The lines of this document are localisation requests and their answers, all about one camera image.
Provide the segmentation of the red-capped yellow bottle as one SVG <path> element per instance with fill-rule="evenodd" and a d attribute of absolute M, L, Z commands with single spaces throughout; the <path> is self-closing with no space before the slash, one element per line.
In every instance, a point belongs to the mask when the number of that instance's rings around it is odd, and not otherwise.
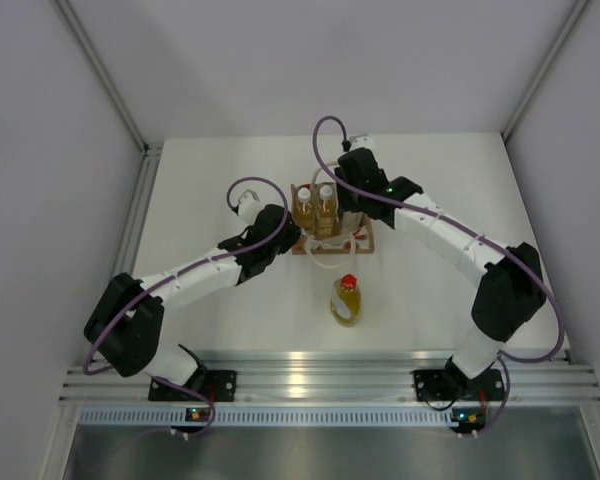
<path fill-rule="evenodd" d="M 361 305 L 361 291 L 355 275 L 346 274 L 334 282 L 330 297 L 330 310 L 341 326 L 353 327 L 357 324 Z"/>

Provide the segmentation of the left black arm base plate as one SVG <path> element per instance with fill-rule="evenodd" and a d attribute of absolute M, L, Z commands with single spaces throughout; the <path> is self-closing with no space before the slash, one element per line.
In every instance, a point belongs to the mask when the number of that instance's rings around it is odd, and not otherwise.
<path fill-rule="evenodd" d="M 190 391 L 207 400 L 215 402 L 233 402 L 237 387 L 238 374 L 235 370 L 199 370 L 184 385 L 153 379 L 148 390 L 151 402 L 193 401 L 197 397 Z"/>

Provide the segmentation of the grey-capped clear bottle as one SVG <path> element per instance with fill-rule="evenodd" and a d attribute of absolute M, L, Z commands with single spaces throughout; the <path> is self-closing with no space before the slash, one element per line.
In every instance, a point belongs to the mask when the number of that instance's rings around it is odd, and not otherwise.
<path fill-rule="evenodd" d="M 337 222 L 338 234 L 353 234 L 362 224 L 364 214 L 362 212 L 342 211 L 339 213 Z"/>

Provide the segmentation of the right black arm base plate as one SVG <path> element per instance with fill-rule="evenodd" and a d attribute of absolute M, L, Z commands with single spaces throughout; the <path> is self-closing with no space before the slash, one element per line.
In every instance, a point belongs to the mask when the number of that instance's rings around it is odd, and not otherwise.
<path fill-rule="evenodd" d="M 505 382 L 498 369 L 491 368 L 474 379 L 447 369 L 419 369 L 412 372 L 418 402 L 502 401 Z"/>

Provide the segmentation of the burlap watermelon print canvas bag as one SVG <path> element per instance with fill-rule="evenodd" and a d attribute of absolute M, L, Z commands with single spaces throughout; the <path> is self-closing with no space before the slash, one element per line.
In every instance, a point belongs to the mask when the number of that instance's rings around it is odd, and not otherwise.
<path fill-rule="evenodd" d="M 347 236 L 336 234 L 331 238 L 321 239 L 316 234 L 316 206 L 318 200 L 318 191 L 323 184 L 330 184 L 336 194 L 337 202 L 337 222 L 339 219 L 337 185 L 333 181 L 319 182 L 318 176 L 322 170 L 316 169 L 311 180 L 305 184 L 294 185 L 290 187 L 291 193 L 291 212 L 294 219 L 295 194 L 297 190 L 306 186 L 311 190 L 311 203 L 314 209 L 315 221 L 314 231 L 309 233 L 301 229 L 299 241 L 291 248 L 291 253 L 296 256 L 306 256 L 317 267 L 326 270 L 336 270 L 344 268 L 353 259 L 355 255 L 370 255 L 375 251 L 374 232 L 371 219 L 364 214 L 361 226 L 353 233 Z"/>

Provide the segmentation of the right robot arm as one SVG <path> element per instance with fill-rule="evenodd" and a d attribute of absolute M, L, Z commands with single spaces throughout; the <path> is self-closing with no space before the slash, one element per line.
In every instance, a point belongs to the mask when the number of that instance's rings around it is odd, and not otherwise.
<path fill-rule="evenodd" d="M 340 156 L 334 173 L 343 210 L 362 212 L 421 242 L 475 288 L 473 324 L 442 373 L 454 397 L 470 396 L 502 347 L 546 302 L 538 251 L 526 242 L 511 247 L 490 241 L 464 226 L 418 184 L 388 179 L 369 148 Z"/>

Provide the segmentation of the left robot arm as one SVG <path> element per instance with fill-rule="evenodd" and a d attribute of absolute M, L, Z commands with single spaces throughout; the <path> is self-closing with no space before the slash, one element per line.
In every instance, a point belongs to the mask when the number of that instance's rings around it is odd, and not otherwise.
<path fill-rule="evenodd" d="M 178 310 L 218 290 L 238 286 L 265 269 L 300 239 L 301 229 L 280 205 L 256 203 L 240 214 L 245 230 L 189 265 L 135 279 L 110 280 L 84 328 L 91 354 L 122 377 L 161 378 L 187 400 L 206 386 L 202 361 L 183 345 L 163 342 L 163 327 Z"/>

